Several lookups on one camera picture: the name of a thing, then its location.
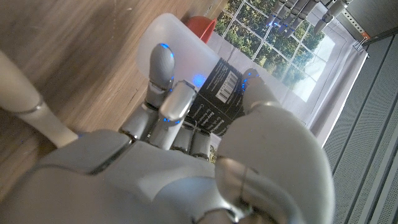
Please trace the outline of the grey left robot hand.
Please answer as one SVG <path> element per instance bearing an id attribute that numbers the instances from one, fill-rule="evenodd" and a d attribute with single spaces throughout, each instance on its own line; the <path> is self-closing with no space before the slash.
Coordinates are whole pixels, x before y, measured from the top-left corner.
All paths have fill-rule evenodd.
<path id="1" fill-rule="evenodd" d="M 307 19 L 307 16 L 319 2 L 320 0 L 278 0 L 275 2 L 274 8 L 266 20 L 266 25 L 268 27 L 280 25 L 279 33 L 284 33 L 286 37 L 290 37 L 300 24 Z M 322 31 L 351 2 L 352 0 L 335 1 L 317 22 L 313 30 L 314 34 Z"/>

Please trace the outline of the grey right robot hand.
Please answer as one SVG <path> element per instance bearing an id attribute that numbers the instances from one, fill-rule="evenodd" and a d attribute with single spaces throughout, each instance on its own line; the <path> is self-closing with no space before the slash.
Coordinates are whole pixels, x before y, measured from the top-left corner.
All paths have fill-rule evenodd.
<path id="1" fill-rule="evenodd" d="M 49 138 L 56 150 L 24 174 L 1 202 L 2 223 L 331 223 L 327 156 L 314 135 L 248 70 L 244 115 L 231 123 L 215 163 L 170 149 L 197 91 L 173 84 L 175 59 L 157 44 L 150 75 L 161 103 L 141 141 L 107 129 L 78 136 L 1 55 L 1 107 Z"/>

